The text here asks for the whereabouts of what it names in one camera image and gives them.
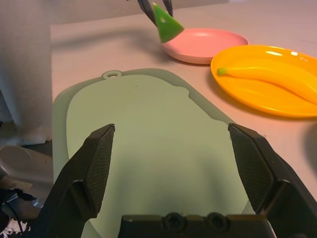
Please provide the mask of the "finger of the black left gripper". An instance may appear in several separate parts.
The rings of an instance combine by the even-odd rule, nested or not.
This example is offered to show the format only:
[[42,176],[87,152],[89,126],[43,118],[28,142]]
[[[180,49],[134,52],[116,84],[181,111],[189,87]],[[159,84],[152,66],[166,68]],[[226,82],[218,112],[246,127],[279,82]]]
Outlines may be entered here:
[[172,1],[171,0],[162,0],[164,3],[164,6],[169,14],[173,14],[173,7],[172,7]]
[[154,25],[156,25],[155,15],[150,2],[148,0],[137,0],[137,2],[143,13],[151,20]]

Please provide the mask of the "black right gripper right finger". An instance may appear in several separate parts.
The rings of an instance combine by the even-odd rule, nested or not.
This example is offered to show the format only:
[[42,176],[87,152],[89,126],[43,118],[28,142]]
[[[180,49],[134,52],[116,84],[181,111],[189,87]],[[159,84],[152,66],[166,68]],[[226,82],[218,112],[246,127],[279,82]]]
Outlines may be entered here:
[[256,131],[228,126],[240,179],[252,209],[278,238],[315,238],[317,202],[292,167]]

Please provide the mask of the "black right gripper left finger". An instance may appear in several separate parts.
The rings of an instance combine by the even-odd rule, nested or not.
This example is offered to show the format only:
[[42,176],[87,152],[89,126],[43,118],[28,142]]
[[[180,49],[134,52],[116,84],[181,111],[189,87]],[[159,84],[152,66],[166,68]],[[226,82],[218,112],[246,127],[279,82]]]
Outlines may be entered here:
[[79,238],[101,210],[114,124],[93,131],[65,164],[32,228],[34,238]]

